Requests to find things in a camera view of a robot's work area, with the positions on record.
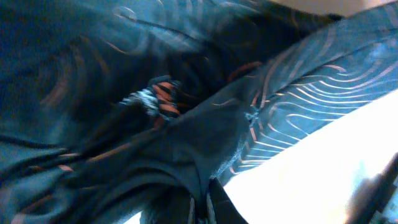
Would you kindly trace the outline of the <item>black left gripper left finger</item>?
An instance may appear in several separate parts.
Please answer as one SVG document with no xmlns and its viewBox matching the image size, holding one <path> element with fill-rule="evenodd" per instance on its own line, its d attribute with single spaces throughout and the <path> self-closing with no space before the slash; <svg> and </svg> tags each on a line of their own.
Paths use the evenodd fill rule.
<svg viewBox="0 0 398 224">
<path fill-rule="evenodd" d="M 206 195 L 209 224 L 248 224 L 224 191 L 218 179 L 211 179 Z"/>
</svg>

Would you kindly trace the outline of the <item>black patterned cycling jersey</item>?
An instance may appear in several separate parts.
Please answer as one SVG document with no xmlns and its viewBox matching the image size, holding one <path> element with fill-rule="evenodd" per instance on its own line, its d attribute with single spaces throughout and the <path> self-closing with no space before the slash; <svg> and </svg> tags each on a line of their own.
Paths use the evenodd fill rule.
<svg viewBox="0 0 398 224">
<path fill-rule="evenodd" d="M 2 1 L 1 222 L 208 223 L 211 179 L 396 89 L 396 1 Z"/>
</svg>

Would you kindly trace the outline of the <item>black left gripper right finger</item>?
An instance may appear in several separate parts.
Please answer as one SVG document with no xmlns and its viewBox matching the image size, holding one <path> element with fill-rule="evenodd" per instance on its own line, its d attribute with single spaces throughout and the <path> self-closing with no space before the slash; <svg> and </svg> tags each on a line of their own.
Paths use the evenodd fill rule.
<svg viewBox="0 0 398 224">
<path fill-rule="evenodd" d="M 397 224 L 397 154 L 354 192 L 346 224 Z"/>
</svg>

